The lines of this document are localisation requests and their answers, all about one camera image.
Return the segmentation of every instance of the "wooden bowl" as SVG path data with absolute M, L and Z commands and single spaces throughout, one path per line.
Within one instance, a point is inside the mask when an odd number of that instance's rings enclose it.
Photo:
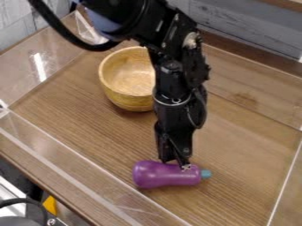
M 99 66 L 106 96 L 122 109 L 150 111 L 154 108 L 155 70 L 143 47 L 114 52 Z

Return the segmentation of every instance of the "yellow object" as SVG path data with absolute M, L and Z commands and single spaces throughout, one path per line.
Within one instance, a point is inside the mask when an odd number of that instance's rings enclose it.
M 131 111 L 154 108 L 155 70 L 146 48 L 114 52 L 99 66 L 99 78 L 107 98 L 118 107 Z
M 50 196 L 43 204 L 43 206 L 46 207 L 46 210 L 57 216 L 57 201 L 55 198 L 53 196 Z

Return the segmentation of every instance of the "bowl rim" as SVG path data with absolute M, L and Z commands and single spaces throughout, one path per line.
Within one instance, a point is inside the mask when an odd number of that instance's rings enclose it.
M 150 97 L 150 96 L 153 96 L 153 92 L 151 92 L 151 94 L 149 94 L 149 95 L 131 95 L 131 94 L 126 94 L 125 92 L 117 91 L 117 90 L 109 85 L 109 83 L 106 82 L 106 79 L 105 79 L 105 76 L 103 76 L 103 73 L 102 73 L 103 68 L 105 68 L 105 65 L 106 65 L 109 59 L 110 59 L 114 55 L 119 54 L 121 52 L 126 52 L 126 51 L 129 51 L 130 49 L 147 49 L 147 48 L 146 48 L 146 47 L 142 47 L 142 46 L 133 46 L 133 47 L 122 48 L 122 49 L 119 49 L 118 51 L 113 52 L 113 53 L 103 59 L 101 65 L 99 65 L 99 70 L 98 70 L 99 79 L 101 79 L 103 85 L 105 85 L 111 91 L 114 91 L 114 92 L 118 93 L 118 94 L 122 94 L 122 95 L 126 95 L 126 96 L 131 96 L 131 97 Z

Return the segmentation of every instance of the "purple bottle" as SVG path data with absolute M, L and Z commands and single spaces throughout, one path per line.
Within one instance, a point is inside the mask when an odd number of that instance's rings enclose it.
M 151 189 L 170 185 L 197 185 L 202 179 L 212 177 L 212 172 L 201 170 L 197 165 L 183 171 L 175 164 L 142 161 L 134 167 L 133 176 L 139 188 Z

